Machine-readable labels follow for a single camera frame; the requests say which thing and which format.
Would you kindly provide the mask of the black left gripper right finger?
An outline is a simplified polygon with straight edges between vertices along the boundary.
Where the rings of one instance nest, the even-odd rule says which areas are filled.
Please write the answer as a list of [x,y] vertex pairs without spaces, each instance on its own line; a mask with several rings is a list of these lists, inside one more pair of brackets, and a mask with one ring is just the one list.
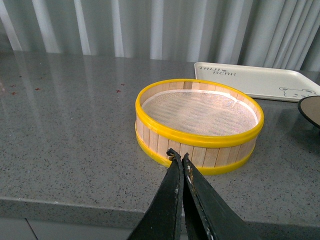
[[183,209],[189,240],[257,240],[255,233],[221,198],[186,153],[182,159]]

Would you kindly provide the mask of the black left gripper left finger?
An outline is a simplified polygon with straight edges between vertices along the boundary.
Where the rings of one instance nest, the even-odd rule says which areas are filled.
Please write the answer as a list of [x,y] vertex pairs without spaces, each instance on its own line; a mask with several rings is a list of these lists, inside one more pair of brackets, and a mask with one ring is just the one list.
[[129,240],[179,240],[181,238],[184,174],[181,156],[172,148],[171,160],[152,203],[129,235]]

